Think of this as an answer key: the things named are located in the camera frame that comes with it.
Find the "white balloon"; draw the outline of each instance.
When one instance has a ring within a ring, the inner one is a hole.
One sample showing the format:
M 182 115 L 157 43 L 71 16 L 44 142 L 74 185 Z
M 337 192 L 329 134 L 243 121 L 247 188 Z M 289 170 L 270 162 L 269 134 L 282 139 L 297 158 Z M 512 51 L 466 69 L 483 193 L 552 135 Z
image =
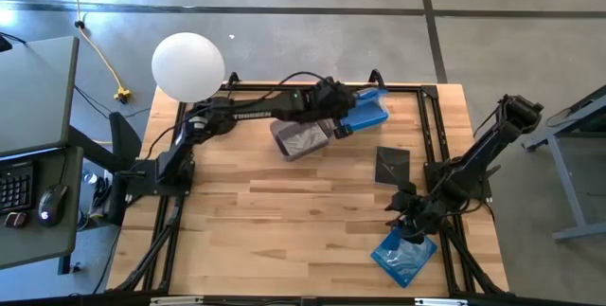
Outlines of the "white balloon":
M 151 72 L 169 97 L 198 102 L 221 87 L 225 63 L 219 49 L 207 38 L 181 32 L 164 39 L 153 52 Z

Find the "yellow cable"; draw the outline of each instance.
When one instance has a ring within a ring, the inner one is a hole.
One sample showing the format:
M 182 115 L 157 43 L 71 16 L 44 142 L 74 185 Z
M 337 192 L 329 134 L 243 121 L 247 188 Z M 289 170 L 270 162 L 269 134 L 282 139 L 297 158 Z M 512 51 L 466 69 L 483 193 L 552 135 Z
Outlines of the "yellow cable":
M 78 21 L 81 21 L 82 18 L 80 16 L 80 0 L 76 0 L 76 7 L 78 8 Z M 82 30 L 82 27 L 78 27 L 78 31 L 80 32 L 80 35 L 82 35 L 82 37 L 84 37 L 84 39 L 88 42 L 88 44 L 91 45 L 91 47 L 93 47 L 95 49 L 95 51 L 98 53 L 98 55 L 101 57 L 101 59 L 105 63 L 105 66 L 107 66 L 107 69 L 110 70 L 110 72 L 114 76 L 114 79 L 116 79 L 118 94 L 120 94 L 120 93 L 125 94 L 126 98 L 127 98 L 131 94 L 131 92 L 124 88 L 124 86 L 122 85 L 122 82 L 120 82 L 120 79 L 118 78 L 115 70 L 112 68 L 112 66 L 110 66 L 110 64 L 105 59 L 105 56 L 103 56 L 103 54 L 98 49 L 98 47 L 93 43 L 93 41 L 91 41 L 91 39 L 88 38 L 88 36 L 86 36 L 86 34 L 84 33 L 84 30 Z
M 91 47 L 93 47 L 96 50 L 96 52 L 98 53 L 98 55 L 101 57 L 101 59 L 103 60 L 103 62 L 107 66 L 107 69 L 109 69 L 110 72 L 112 72 L 112 75 L 114 76 L 114 79 L 116 79 L 117 87 L 119 89 L 124 89 L 124 87 L 122 86 L 122 83 L 120 83 L 120 79 L 117 77 L 116 72 L 114 71 L 114 69 L 112 68 L 112 66 L 110 66 L 109 63 L 107 63 L 107 60 L 105 60 L 105 56 L 103 56 L 103 54 L 97 48 L 97 46 L 93 43 L 93 41 L 91 41 L 91 39 L 89 39 L 88 36 L 86 36 L 86 34 L 84 33 L 84 31 L 82 30 L 81 27 L 79 27 L 78 30 L 80 31 L 80 34 L 82 35 L 82 37 L 84 37 L 84 39 L 86 39 L 86 41 L 88 41 L 88 44 L 91 45 Z

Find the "gray desk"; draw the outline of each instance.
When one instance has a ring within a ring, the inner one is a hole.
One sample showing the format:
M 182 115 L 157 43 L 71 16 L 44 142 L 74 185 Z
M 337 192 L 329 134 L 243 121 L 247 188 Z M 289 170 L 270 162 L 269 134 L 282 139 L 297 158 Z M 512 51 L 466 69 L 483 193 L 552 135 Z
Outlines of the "gray desk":
M 29 222 L 26 227 L 21 229 L 4 227 L 3 224 L 7 216 L 0 216 L 0 222 L 2 223 L 0 225 L 0 239 L 2 239 L 0 269 L 66 256 L 74 250 L 82 159 L 82 149 L 72 147 L 0 161 L 0 167 L 8 161 L 31 160 L 34 162 L 35 206 L 38 206 L 45 189 L 59 182 L 63 160 L 66 160 L 66 162 L 62 183 L 69 187 L 63 218 L 58 225 L 52 227 L 40 225 L 35 209 L 27 211 Z
M 556 241 L 606 233 L 606 222 L 599 217 L 606 197 L 606 86 L 575 106 L 576 112 L 523 144 L 528 152 L 549 145 L 577 223 L 553 233 Z
M 0 157 L 67 143 L 78 44 L 70 36 L 0 53 Z

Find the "gray pouch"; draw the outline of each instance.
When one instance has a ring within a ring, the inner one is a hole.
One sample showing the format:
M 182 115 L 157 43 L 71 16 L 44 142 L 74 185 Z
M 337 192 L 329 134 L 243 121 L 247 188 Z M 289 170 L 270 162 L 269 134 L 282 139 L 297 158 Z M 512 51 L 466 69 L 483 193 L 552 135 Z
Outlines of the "gray pouch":
M 334 127 L 330 120 L 305 124 L 276 120 L 269 128 L 284 159 L 293 161 L 327 146 Z

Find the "black square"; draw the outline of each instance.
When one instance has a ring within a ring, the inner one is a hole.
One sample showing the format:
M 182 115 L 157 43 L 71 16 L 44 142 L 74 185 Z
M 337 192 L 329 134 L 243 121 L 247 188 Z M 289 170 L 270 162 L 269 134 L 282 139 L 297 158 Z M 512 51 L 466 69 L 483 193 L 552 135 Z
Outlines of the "black square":
M 410 179 L 410 152 L 403 149 L 377 147 L 375 183 L 397 186 Z

